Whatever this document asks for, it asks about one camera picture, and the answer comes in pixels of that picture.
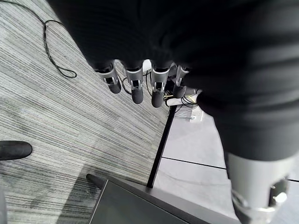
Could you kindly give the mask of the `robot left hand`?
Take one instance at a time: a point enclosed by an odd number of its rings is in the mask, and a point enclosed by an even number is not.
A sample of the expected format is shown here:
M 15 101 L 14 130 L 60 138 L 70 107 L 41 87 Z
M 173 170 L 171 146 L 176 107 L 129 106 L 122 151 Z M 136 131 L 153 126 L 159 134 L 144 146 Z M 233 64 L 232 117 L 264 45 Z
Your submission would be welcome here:
M 89 65 L 150 59 L 187 68 L 213 117 L 243 224 L 267 224 L 299 151 L 296 0 L 51 0 Z

